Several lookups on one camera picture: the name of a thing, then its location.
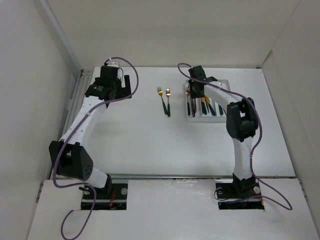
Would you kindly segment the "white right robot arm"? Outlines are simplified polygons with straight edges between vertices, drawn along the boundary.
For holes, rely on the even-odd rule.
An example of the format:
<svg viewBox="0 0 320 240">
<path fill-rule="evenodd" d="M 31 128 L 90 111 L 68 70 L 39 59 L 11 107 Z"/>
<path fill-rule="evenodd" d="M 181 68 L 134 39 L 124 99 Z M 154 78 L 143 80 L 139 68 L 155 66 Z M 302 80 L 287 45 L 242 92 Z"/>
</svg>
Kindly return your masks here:
<svg viewBox="0 0 320 240">
<path fill-rule="evenodd" d="M 252 99 L 246 101 L 238 93 L 225 88 L 214 77 L 207 77 L 202 66 L 189 70 L 189 87 L 192 97 L 208 97 L 219 104 L 226 113 L 226 130 L 234 145 L 234 170 L 232 182 L 216 183 L 217 199 L 245 199 L 257 186 L 251 170 L 251 150 L 253 138 L 258 128 L 258 120 L 251 106 Z"/>
</svg>

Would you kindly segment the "rose gold fork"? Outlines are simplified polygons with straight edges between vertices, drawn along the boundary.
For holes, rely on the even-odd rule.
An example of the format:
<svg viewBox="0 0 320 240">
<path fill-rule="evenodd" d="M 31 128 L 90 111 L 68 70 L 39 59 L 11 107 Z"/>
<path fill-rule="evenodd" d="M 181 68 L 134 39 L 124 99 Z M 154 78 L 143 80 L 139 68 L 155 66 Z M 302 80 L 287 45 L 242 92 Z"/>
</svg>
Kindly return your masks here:
<svg viewBox="0 0 320 240">
<path fill-rule="evenodd" d="M 197 100 L 195 98 L 190 98 L 191 101 L 191 112 L 192 112 L 192 117 L 195 118 L 196 117 L 196 113 L 197 113 Z"/>
</svg>

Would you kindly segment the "gold fork green handle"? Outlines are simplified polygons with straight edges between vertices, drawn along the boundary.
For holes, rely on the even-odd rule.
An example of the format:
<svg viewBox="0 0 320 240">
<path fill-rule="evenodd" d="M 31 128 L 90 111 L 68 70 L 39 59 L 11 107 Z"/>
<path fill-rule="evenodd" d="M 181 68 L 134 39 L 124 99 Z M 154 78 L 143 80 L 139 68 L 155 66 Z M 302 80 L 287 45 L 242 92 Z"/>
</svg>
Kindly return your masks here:
<svg viewBox="0 0 320 240">
<path fill-rule="evenodd" d="M 187 87 L 185 89 L 185 94 L 186 94 L 186 102 L 187 102 L 187 115 L 190 116 L 191 115 L 191 107 L 190 107 L 190 102 L 189 102 L 189 96 L 190 96 L 190 91 L 189 88 Z"/>
<path fill-rule="evenodd" d="M 164 102 L 164 99 L 163 99 L 163 91 L 162 91 L 162 88 L 159 86 L 157 87 L 157 93 L 158 95 L 160 96 L 161 98 L 161 102 L 162 102 L 162 107 L 163 107 L 163 111 L 164 111 L 164 114 L 167 115 L 168 112 L 167 112 L 167 107 L 165 105 L 165 102 Z"/>
<path fill-rule="evenodd" d="M 167 97 L 167 116 L 171 116 L 171 107 L 170 107 L 170 97 L 171 97 L 171 91 L 170 88 L 166 88 L 166 97 Z"/>
</svg>

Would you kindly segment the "gold spoon green handle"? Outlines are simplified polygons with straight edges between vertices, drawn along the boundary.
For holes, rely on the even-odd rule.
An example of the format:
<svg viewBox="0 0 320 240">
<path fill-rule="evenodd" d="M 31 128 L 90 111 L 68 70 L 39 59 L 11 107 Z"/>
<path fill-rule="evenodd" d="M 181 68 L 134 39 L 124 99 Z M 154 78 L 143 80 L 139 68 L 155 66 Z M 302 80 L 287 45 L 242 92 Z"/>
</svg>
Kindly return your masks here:
<svg viewBox="0 0 320 240">
<path fill-rule="evenodd" d="M 223 108 L 219 105 L 218 106 L 218 110 L 219 110 L 219 114 L 221 115 L 221 116 L 223 116 L 224 115 L 224 110 L 223 110 Z"/>
</svg>

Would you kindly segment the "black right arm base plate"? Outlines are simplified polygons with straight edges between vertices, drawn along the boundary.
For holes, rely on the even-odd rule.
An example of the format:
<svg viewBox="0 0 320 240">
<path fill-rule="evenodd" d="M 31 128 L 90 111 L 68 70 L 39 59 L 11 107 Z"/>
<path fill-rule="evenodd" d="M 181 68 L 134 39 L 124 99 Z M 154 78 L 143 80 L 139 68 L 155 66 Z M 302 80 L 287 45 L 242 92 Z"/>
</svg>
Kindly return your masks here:
<svg viewBox="0 0 320 240">
<path fill-rule="evenodd" d="M 258 182 L 244 190 L 237 190 L 232 180 L 217 180 L 214 197 L 219 210 L 264 210 L 261 188 Z"/>
</svg>

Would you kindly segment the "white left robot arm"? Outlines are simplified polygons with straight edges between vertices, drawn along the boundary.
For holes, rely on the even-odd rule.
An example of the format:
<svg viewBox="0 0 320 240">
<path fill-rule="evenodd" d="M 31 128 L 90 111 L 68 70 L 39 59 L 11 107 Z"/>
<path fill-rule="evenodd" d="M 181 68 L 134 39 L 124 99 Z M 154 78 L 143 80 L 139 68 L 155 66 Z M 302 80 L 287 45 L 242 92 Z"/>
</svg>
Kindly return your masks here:
<svg viewBox="0 0 320 240">
<path fill-rule="evenodd" d="M 100 75 L 91 81 L 71 126 L 60 140 L 53 140 L 49 145 L 51 162 L 57 175 L 88 183 L 100 198 L 111 195 L 111 177 L 94 166 L 85 147 L 94 126 L 107 110 L 108 102 L 130 94 L 130 77 L 123 73 L 117 62 L 100 68 Z"/>
</svg>

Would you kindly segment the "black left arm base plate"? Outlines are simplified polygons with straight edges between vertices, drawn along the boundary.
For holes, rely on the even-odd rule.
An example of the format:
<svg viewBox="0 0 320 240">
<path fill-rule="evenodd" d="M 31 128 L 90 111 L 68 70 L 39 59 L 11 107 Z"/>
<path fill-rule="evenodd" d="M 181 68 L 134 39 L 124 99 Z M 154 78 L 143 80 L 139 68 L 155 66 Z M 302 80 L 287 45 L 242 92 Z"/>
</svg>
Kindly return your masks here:
<svg viewBox="0 0 320 240">
<path fill-rule="evenodd" d="M 100 188 L 95 188 L 96 200 L 93 210 L 126 210 L 129 186 L 128 183 L 129 181 L 127 179 L 114 179 L 112 181 L 110 192 L 107 192 Z M 82 191 L 80 209 L 90 210 L 94 201 L 93 190 L 86 185 L 80 186 L 78 189 Z"/>
</svg>

